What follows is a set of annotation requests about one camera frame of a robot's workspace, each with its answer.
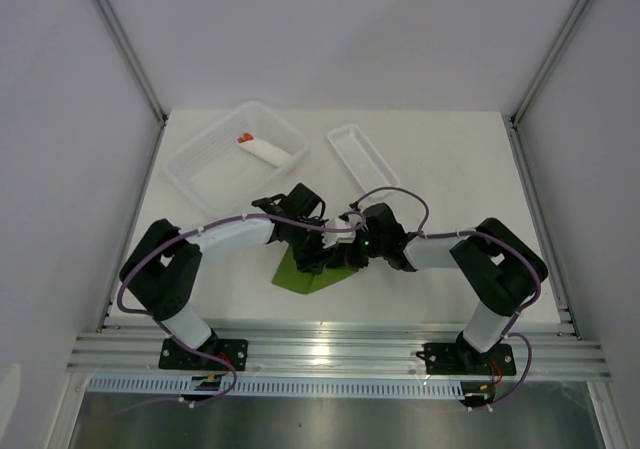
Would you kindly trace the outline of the green paper napkin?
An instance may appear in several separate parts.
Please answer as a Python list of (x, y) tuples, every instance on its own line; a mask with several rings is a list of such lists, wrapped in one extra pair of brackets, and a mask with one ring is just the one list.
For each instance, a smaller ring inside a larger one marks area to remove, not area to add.
[(276, 269), (271, 284), (287, 291), (309, 295), (338, 284), (358, 272), (357, 269), (324, 269), (321, 274), (303, 273), (297, 269), (293, 251), (287, 249)]

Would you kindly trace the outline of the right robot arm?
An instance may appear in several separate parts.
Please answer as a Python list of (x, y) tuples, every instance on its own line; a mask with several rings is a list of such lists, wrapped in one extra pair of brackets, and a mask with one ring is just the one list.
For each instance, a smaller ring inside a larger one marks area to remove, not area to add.
[(429, 374), (512, 375), (504, 340), (525, 308), (537, 301), (548, 276), (542, 259), (496, 218), (460, 232), (408, 232), (386, 204), (365, 213), (356, 231), (345, 217), (323, 238), (328, 268), (362, 269), (381, 258), (401, 272), (459, 271), (478, 298), (464, 329), (452, 343), (426, 343), (417, 352)]

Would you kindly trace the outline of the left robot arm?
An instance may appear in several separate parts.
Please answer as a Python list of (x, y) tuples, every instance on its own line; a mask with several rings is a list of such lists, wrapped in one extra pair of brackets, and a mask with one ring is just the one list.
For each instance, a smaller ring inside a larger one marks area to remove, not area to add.
[(288, 194), (254, 201), (244, 214), (186, 229), (159, 219), (149, 226), (120, 269), (118, 309), (150, 317), (169, 336), (169, 355), (197, 369), (229, 366), (215, 330), (191, 301), (206, 256), (285, 242), (322, 244), (325, 201), (299, 183)]

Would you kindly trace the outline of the orange utensil in roll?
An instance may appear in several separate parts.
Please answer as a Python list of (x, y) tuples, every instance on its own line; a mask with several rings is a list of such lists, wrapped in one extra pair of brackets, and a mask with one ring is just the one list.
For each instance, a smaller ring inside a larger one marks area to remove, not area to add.
[(246, 143), (246, 142), (252, 141), (253, 139), (254, 139), (254, 137), (253, 137), (253, 135), (251, 133), (244, 133), (242, 136), (240, 136), (237, 139), (237, 142), (239, 144), (242, 144), (242, 143)]

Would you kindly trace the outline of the small white plastic tray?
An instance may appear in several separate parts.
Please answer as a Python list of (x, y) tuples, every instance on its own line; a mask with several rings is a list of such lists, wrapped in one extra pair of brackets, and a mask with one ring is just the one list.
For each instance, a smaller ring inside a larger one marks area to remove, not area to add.
[(395, 172), (357, 124), (332, 129), (327, 140), (364, 193), (400, 186)]

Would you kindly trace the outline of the large white plastic basket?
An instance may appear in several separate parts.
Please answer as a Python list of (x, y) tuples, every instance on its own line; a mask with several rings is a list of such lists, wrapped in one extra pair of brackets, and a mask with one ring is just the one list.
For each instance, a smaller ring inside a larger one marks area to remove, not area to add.
[[(292, 158), (274, 167), (240, 149), (237, 139), (251, 133)], [(259, 102), (247, 102), (198, 132), (174, 151), (164, 172), (176, 189), (209, 216), (240, 209), (281, 182), (309, 152), (308, 139)]]

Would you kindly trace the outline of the aluminium front rail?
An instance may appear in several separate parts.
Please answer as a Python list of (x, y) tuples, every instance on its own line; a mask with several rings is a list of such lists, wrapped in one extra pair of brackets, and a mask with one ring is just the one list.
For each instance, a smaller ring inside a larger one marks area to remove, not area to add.
[[(214, 321), (224, 339), (249, 343), (245, 373), (255, 376), (391, 378), (421, 376), (415, 356), (426, 342), (449, 342), (459, 324), (364, 324), (278, 321)], [(578, 336), (570, 324), (523, 324), (527, 337), (508, 341), (517, 368), (531, 365), (533, 381), (609, 381), (611, 371), (598, 342)], [(142, 318), (111, 318), (95, 332), (77, 336), (70, 372), (155, 372), (165, 338)]]

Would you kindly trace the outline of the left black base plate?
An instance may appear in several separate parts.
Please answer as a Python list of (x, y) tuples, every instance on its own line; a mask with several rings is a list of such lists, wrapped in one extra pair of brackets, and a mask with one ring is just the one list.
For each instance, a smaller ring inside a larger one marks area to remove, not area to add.
[(243, 372), (249, 352), (245, 339), (209, 339), (198, 349), (185, 349), (174, 339), (165, 339), (158, 367), (178, 371), (226, 371), (231, 365)]

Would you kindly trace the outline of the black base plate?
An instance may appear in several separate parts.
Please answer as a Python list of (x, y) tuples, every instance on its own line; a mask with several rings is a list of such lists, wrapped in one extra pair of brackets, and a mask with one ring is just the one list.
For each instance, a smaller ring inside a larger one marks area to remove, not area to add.
[(462, 343), (431, 342), (423, 344), (415, 357), (429, 375), (515, 376), (517, 372), (512, 348), (503, 343), (479, 353)]
[(178, 371), (226, 371), (231, 365), (243, 372), (249, 352), (245, 339), (209, 339), (198, 349), (185, 349), (174, 339), (165, 339), (158, 367)]

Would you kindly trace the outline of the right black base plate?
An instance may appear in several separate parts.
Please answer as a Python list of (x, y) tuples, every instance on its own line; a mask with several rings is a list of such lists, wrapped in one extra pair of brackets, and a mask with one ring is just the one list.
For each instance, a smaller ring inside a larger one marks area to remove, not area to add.
[(512, 348), (503, 343), (479, 353), (462, 343), (431, 342), (423, 344), (415, 357), (429, 375), (515, 376), (517, 372)]

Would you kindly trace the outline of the left aluminium frame post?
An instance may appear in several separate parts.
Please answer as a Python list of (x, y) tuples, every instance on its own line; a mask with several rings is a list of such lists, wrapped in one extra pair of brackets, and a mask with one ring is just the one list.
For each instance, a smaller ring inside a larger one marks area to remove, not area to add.
[(152, 87), (111, 0), (91, 0), (91, 2), (146, 106), (154, 119), (158, 123), (164, 124), (168, 116), (162, 108), (156, 91)]

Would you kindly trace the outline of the aluminium frame post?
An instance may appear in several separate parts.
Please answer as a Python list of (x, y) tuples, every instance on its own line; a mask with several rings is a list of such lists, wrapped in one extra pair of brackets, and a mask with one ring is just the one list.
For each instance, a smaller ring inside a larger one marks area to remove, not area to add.
[(158, 123), (164, 124), (168, 116), (162, 108), (156, 91), (152, 87), (111, 0), (91, 0), (91, 2), (146, 106), (154, 119)]
[(520, 102), (510, 116), (517, 130), (541, 95), (596, 0), (574, 0)]

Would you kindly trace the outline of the right aluminium frame post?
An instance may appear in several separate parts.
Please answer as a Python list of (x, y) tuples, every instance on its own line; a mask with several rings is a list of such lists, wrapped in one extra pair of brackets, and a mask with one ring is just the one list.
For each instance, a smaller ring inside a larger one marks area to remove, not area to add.
[(517, 130), (541, 95), (596, 0), (574, 0), (520, 102), (510, 116)]

